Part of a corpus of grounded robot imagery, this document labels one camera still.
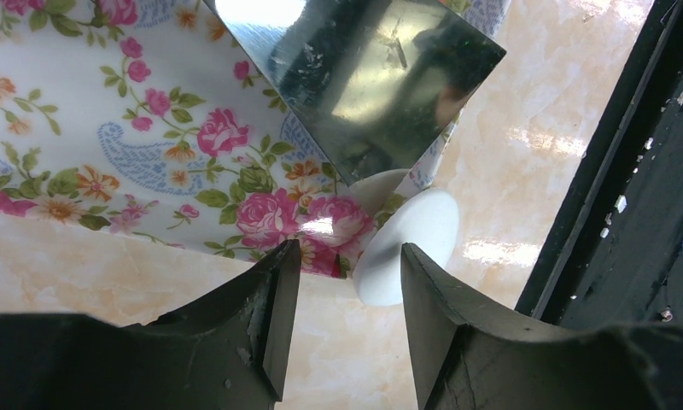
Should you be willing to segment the metal scraper with red handle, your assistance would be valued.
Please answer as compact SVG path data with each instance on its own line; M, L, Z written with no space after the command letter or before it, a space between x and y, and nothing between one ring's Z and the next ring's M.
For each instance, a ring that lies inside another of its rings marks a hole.
M505 57L439 1L212 1L347 184L411 168Z

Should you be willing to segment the round cut dough wrapper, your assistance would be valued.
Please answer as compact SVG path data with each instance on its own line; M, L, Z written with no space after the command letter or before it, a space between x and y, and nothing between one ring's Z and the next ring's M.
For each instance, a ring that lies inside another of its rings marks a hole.
M402 303L402 245L416 244L443 267L454 251L458 229L459 207L448 192L428 188L404 198L363 242L352 272L357 297L364 304L377 307Z

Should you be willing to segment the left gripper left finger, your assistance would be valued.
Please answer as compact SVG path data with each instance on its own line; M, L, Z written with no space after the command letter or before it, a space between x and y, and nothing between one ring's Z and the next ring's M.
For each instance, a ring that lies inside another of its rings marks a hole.
M283 399L301 246L146 325L0 313L0 409L272 409Z

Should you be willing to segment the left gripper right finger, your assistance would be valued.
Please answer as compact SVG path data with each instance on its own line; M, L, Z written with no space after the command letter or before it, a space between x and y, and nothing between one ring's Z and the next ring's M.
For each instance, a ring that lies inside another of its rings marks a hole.
M401 289L421 409L683 409L683 325L573 331L470 287L417 245Z

